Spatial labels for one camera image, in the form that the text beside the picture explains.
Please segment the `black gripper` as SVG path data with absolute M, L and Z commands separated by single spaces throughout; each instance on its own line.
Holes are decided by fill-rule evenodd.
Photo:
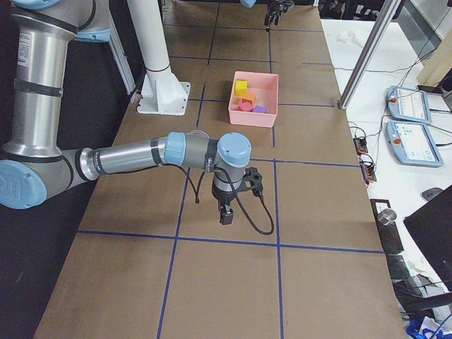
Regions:
M 234 211 L 231 207 L 231 201 L 219 200 L 218 211 L 220 214 L 220 224 L 231 225 L 234 219 Z
M 268 12 L 264 18 L 264 27 L 265 29 L 270 29 L 272 24 L 277 24 L 277 13 L 276 12 Z

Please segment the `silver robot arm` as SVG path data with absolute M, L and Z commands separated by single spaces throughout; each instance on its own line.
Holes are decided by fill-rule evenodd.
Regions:
M 16 38 L 11 73 L 11 116 L 1 132 L 1 204 L 24 210 L 81 184 L 113 174 L 159 167 L 199 169 L 212 175 L 220 222 L 232 222 L 251 155 L 249 139 L 236 132 L 170 132 L 145 141 L 113 145 L 122 115 L 89 113 L 73 104 L 60 114 L 67 56 L 109 53 L 108 1 L 2 1 L 1 38 Z
M 264 28 L 269 31 L 270 26 L 273 22 L 273 19 L 275 17 L 275 11 L 271 9 L 271 5 L 269 1 L 257 1 L 257 0 L 240 0 L 239 1 L 242 6 L 245 8 L 252 8 L 255 4 L 263 4 L 266 3 L 267 9 L 266 14 L 263 19 L 263 26 Z

